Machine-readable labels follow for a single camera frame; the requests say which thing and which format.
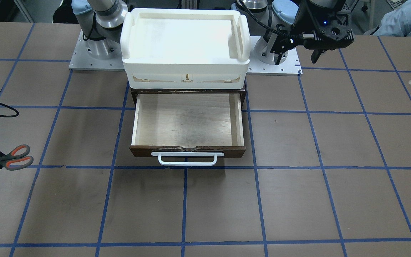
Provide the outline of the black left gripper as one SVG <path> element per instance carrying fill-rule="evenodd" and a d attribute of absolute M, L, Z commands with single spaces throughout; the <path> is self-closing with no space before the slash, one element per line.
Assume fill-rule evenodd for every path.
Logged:
<path fill-rule="evenodd" d="M 355 37 L 351 29 L 344 25 L 328 25 L 315 27 L 313 24 L 292 25 L 291 34 L 300 35 L 301 39 L 295 40 L 297 45 L 305 49 L 314 49 L 311 62 L 316 63 L 323 53 L 323 49 L 339 49 L 351 45 Z M 292 49 L 291 39 L 275 40 L 275 65 L 282 62 L 283 56 Z"/>

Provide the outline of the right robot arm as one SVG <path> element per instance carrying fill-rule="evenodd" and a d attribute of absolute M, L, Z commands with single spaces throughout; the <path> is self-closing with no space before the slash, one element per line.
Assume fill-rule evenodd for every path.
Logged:
<path fill-rule="evenodd" d="M 121 0 L 74 0 L 90 65 L 127 73 L 135 104 L 130 151 L 165 166 L 212 166 L 245 151 L 247 73 L 268 71 L 263 39 L 237 10 L 129 10 Z"/>

